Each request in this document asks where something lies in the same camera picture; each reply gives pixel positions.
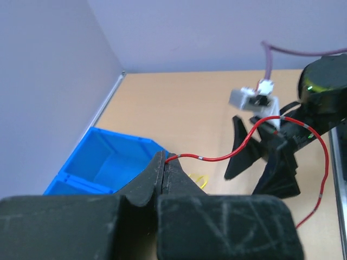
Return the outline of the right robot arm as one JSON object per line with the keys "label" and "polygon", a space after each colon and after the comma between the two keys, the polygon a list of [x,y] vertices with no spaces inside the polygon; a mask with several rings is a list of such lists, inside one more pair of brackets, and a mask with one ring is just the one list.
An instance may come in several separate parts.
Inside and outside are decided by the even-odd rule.
{"label": "right robot arm", "polygon": [[[323,56],[308,64],[300,75],[298,96],[300,100],[283,107],[280,115],[311,126],[319,135],[340,125],[346,119],[346,54]],[[264,122],[257,130],[261,140],[251,138],[241,152],[230,158],[224,178],[235,178],[262,158],[267,164],[253,194],[281,199],[299,195],[294,154],[316,137],[285,120],[280,121],[279,129]]]}

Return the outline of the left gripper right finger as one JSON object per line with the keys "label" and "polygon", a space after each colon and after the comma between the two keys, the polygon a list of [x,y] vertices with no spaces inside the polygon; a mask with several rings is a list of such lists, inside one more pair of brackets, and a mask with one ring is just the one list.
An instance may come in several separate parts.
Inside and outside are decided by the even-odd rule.
{"label": "left gripper right finger", "polygon": [[208,195],[178,161],[164,167],[159,259],[303,259],[289,208],[268,195]]}

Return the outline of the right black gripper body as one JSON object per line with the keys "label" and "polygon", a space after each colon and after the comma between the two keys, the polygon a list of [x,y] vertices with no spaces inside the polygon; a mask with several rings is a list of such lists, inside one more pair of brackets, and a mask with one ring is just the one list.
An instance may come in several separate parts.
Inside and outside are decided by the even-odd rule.
{"label": "right black gripper body", "polygon": [[[346,119],[345,101],[309,102],[299,103],[294,101],[280,109],[280,118],[270,119],[257,127],[257,131],[264,127],[273,129],[283,135],[290,143],[293,152],[299,151],[304,146],[316,140],[315,135],[308,128],[313,128],[318,135],[325,134],[332,128],[338,126]],[[261,118],[253,116],[252,123],[256,123]],[[261,144],[262,156],[265,155],[265,148]]]}

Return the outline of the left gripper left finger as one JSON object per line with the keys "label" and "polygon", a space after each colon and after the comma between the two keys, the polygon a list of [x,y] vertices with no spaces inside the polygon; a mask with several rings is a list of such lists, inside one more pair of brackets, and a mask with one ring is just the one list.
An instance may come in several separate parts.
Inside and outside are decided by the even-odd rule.
{"label": "left gripper left finger", "polygon": [[156,259],[165,152],[114,194],[1,200],[1,259]]}

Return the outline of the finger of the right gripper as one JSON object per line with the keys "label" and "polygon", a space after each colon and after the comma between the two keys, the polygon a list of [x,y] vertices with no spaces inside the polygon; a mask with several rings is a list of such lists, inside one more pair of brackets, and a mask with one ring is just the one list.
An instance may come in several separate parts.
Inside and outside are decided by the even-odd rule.
{"label": "finger of the right gripper", "polygon": [[[232,151],[236,151],[241,147],[248,132],[240,117],[233,117],[234,126],[234,144]],[[231,180],[240,173],[251,167],[254,162],[262,157],[261,144],[254,138],[250,138],[245,147],[236,155],[229,159],[227,169],[224,174],[225,180]]]}
{"label": "finger of the right gripper", "polygon": [[298,165],[290,143],[276,130],[261,127],[258,132],[267,164],[253,194],[267,194],[280,199],[299,195],[300,188],[295,178]]}

